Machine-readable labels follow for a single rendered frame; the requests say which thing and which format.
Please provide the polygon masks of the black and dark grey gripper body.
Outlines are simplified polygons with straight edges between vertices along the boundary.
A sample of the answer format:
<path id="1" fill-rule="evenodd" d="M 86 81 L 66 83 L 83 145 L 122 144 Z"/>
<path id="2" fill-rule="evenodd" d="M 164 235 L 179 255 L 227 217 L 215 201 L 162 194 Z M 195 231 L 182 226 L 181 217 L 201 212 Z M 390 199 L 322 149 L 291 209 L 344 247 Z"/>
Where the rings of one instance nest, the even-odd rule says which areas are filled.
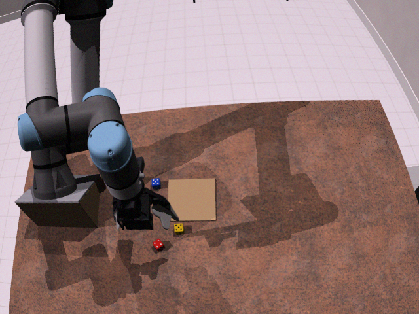
<path id="1" fill-rule="evenodd" d="M 117 222 L 122 230 L 124 227 L 127 230 L 153 230 L 153 214 L 150 213 L 151 195 L 152 190 L 145 188 L 143 182 L 142 189 L 133 198 L 120 200 L 114 197 L 117 200 Z"/>

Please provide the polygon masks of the beige flat mat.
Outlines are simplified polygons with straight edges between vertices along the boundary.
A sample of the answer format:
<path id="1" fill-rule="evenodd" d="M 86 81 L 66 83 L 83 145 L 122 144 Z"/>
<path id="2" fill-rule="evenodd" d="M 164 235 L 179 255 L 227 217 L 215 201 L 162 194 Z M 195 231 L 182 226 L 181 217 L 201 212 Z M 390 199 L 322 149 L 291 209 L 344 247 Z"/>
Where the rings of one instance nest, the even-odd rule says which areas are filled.
<path id="1" fill-rule="evenodd" d="M 213 221 L 215 179 L 169 179 L 168 201 L 179 221 Z"/>

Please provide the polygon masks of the yellow die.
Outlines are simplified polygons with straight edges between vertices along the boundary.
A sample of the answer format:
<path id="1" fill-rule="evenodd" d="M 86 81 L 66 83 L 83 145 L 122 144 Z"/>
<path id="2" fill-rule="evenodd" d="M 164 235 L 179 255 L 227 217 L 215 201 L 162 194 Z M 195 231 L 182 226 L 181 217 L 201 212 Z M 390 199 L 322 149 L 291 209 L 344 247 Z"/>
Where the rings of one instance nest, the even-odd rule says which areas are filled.
<path id="1" fill-rule="evenodd" d="M 174 229 L 175 229 L 175 234 L 176 235 L 184 234 L 184 226 L 183 226 L 183 223 L 181 223 L 181 224 L 174 224 Z"/>

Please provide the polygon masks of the blue die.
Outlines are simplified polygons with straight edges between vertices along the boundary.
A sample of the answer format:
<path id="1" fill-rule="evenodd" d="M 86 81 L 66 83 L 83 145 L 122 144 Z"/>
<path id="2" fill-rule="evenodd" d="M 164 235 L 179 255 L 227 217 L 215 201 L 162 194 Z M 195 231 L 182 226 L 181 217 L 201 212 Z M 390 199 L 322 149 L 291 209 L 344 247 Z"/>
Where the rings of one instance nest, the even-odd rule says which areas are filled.
<path id="1" fill-rule="evenodd" d="M 152 187 L 153 189 L 161 189 L 160 178 L 152 179 Z"/>

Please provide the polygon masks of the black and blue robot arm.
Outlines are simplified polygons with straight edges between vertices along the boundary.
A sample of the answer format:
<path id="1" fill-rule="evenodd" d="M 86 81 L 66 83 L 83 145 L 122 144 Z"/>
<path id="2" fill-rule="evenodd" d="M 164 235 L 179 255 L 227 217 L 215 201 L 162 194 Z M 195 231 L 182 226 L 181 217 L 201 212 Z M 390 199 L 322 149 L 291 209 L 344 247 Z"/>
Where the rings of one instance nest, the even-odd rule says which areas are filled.
<path id="1" fill-rule="evenodd" d="M 112 6 L 113 0 L 22 5 L 26 113 L 18 117 L 18 136 L 21 148 L 31 151 L 33 193 L 40 200 L 77 189 L 66 154 L 86 150 L 112 196 L 128 200 L 142 189 L 144 159 L 134 153 L 113 92 L 99 88 L 100 22 Z M 60 14 L 70 24 L 72 104 L 59 107 L 53 21 Z"/>

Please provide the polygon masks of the red die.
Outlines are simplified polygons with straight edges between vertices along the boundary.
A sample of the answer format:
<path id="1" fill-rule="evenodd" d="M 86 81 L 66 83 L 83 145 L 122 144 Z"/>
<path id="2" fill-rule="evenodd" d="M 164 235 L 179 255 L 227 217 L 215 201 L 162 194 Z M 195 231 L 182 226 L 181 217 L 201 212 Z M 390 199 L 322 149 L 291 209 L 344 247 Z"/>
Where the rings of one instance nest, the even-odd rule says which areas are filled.
<path id="1" fill-rule="evenodd" d="M 160 239 L 157 239 L 156 241 L 154 241 L 153 246 L 158 252 L 165 248 L 164 244 L 161 242 Z"/>

